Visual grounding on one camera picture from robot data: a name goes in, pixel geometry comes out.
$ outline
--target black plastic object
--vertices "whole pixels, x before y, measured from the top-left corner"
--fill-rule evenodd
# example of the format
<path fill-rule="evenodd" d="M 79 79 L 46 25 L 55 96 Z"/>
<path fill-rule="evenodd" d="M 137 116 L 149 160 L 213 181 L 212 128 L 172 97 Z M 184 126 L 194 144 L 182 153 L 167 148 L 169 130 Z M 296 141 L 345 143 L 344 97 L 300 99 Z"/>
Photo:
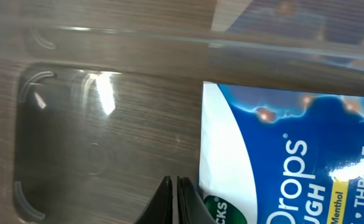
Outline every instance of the black plastic object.
<path fill-rule="evenodd" d="M 180 224 L 216 224 L 187 177 L 177 177 L 177 204 Z"/>
<path fill-rule="evenodd" d="M 165 176 L 135 224 L 172 224 L 172 181 Z"/>

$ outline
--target blue package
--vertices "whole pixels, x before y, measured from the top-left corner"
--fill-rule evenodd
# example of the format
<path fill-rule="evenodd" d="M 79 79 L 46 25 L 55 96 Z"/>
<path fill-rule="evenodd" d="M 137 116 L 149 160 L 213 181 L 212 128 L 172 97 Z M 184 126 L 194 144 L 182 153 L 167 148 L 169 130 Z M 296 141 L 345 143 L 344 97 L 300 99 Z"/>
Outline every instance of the blue package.
<path fill-rule="evenodd" d="M 364 224 L 364 97 L 204 83 L 199 186 L 219 224 Z"/>

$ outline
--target yellow label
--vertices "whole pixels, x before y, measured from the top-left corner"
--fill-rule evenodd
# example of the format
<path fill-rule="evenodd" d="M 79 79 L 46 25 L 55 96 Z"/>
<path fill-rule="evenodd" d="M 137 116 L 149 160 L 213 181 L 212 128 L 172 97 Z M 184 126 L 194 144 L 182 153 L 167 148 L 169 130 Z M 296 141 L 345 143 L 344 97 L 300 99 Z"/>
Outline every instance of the yellow label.
<path fill-rule="evenodd" d="M 342 224 L 345 215 L 349 182 L 336 180 L 332 186 L 331 201 L 327 223 Z"/>

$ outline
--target blue packaging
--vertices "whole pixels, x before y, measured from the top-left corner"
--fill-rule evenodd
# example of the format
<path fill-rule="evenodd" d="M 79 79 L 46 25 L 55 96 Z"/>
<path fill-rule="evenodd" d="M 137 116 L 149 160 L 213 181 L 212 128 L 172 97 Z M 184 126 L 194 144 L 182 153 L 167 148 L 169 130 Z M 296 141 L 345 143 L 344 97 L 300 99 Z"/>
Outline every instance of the blue packaging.
<path fill-rule="evenodd" d="M 364 97 L 204 83 L 199 186 L 219 224 L 364 224 Z"/>

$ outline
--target green logo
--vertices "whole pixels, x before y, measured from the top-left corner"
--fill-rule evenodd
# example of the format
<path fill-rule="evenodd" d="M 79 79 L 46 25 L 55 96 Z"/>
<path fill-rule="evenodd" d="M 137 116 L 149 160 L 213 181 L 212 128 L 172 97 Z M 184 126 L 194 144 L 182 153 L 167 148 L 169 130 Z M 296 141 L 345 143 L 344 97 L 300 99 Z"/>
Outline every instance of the green logo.
<path fill-rule="evenodd" d="M 208 196 L 204 204 L 217 224 L 247 224 L 244 215 L 220 197 Z"/>

